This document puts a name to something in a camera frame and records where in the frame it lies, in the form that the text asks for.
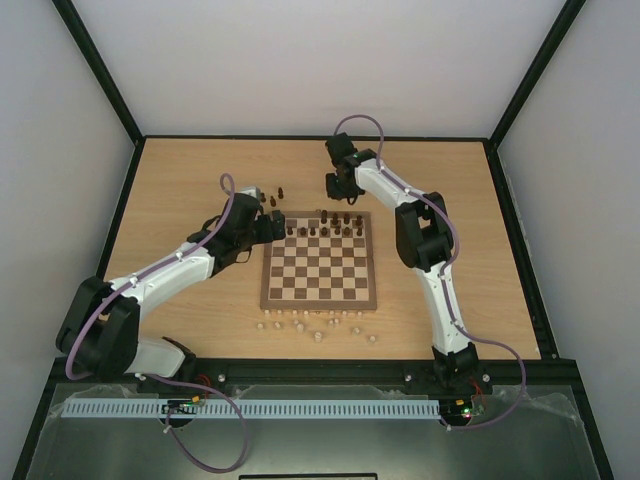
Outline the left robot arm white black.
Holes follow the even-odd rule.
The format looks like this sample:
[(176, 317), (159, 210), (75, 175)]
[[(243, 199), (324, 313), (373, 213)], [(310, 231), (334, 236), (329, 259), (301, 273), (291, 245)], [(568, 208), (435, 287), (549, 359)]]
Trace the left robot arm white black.
[(141, 322), (178, 293), (237, 263), (254, 246), (285, 236), (283, 213), (265, 212), (259, 198), (241, 191), (230, 195), (220, 215), (160, 260), (111, 281), (97, 276), (84, 280), (55, 340), (67, 357), (67, 378), (174, 377), (188, 349), (169, 338), (141, 337)]

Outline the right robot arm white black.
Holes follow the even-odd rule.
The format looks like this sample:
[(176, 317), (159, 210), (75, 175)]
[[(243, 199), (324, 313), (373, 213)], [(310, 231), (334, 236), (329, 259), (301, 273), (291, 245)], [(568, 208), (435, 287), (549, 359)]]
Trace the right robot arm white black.
[(331, 199), (352, 201), (373, 195), (394, 214), (396, 251), (422, 285), (432, 320), (433, 375), (445, 390), (460, 390), (471, 379), (467, 360), (477, 360), (464, 327), (452, 281), (456, 234), (442, 196), (417, 190), (396, 175), (376, 152), (358, 150), (346, 133), (325, 143), (336, 172), (326, 176)]

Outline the wooden chess board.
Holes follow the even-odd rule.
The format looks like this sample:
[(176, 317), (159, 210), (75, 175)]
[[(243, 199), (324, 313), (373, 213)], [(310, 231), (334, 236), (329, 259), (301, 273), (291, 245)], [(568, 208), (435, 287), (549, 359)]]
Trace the wooden chess board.
[[(260, 292), (263, 310), (302, 312), (374, 311), (377, 309), (377, 288), (371, 214), (366, 211), (328, 211), (326, 224), (321, 224), (321, 212), (291, 211), (284, 214), (286, 238), (265, 246)], [(332, 224), (332, 215), (338, 223)], [(349, 224), (343, 223), (348, 213)], [(355, 225), (356, 217), (363, 217), (362, 226)], [(288, 227), (294, 235), (287, 235)], [(299, 235), (300, 228), (307, 235)], [(309, 238), (309, 228), (316, 228), (316, 236)], [(321, 236), (326, 227), (328, 236)], [(341, 228), (341, 236), (334, 235)], [(351, 236), (344, 237), (345, 227)], [(358, 237), (356, 231), (363, 229)]]

